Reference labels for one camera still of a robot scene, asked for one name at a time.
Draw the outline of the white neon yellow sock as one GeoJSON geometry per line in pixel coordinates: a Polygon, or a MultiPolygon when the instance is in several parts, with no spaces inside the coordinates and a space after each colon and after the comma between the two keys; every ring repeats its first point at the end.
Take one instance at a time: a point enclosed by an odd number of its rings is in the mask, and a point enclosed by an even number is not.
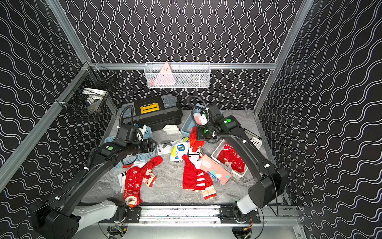
{"type": "Polygon", "coordinates": [[[171,162],[183,161],[183,156],[189,153],[189,149],[190,149],[190,143],[189,143],[188,137],[185,137],[177,141],[171,149],[170,161],[171,162]]]}

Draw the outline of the red white striped sock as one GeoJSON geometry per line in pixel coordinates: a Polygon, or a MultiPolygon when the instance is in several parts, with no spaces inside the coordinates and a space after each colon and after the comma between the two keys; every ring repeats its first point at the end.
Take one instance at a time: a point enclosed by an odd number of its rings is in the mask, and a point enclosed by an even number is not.
{"type": "Polygon", "coordinates": [[[190,143],[190,150],[192,153],[197,152],[199,149],[201,149],[204,145],[204,141],[197,140],[197,127],[193,127],[191,134],[189,136],[189,143],[190,143]]]}

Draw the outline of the red christmas sock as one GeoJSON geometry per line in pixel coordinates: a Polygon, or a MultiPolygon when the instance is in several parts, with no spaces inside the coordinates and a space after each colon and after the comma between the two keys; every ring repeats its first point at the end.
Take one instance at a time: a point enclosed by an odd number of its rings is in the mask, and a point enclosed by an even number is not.
{"type": "Polygon", "coordinates": [[[243,173],[245,171],[245,163],[239,156],[239,154],[229,144],[225,144],[223,150],[219,153],[217,160],[224,163],[226,166],[230,166],[232,170],[237,173],[243,173]]]}

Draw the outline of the white grey patterned sock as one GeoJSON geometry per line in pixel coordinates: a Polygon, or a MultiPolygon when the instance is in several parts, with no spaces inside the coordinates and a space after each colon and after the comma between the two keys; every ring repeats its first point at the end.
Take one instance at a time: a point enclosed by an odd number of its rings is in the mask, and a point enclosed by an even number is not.
{"type": "Polygon", "coordinates": [[[171,153],[171,150],[174,145],[177,143],[181,142],[181,139],[174,140],[174,141],[165,141],[157,145],[156,147],[156,152],[157,155],[164,155],[164,154],[169,154],[171,153]]]}

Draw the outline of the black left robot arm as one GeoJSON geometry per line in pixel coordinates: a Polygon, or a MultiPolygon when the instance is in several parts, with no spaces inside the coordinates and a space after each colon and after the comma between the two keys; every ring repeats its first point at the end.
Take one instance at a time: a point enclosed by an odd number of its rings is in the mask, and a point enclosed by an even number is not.
{"type": "Polygon", "coordinates": [[[85,167],[46,200],[29,207],[33,229],[47,239],[71,239],[84,227],[85,217],[74,214],[76,206],[95,183],[130,155],[155,151],[157,142],[144,138],[134,124],[122,124],[112,142],[92,149],[85,167]]]}

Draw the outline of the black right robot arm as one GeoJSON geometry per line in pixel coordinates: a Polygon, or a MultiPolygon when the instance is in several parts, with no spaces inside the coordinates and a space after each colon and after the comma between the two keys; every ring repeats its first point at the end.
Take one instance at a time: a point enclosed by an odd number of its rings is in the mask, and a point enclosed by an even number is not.
{"type": "Polygon", "coordinates": [[[197,126],[197,139],[222,138],[244,161],[255,180],[247,194],[234,203],[235,217],[246,216],[263,208],[285,191],[287,171],[277,168],[259,151],[246,135],[245,129],[233,116],[219,116],[212,124],[197,126]]]}

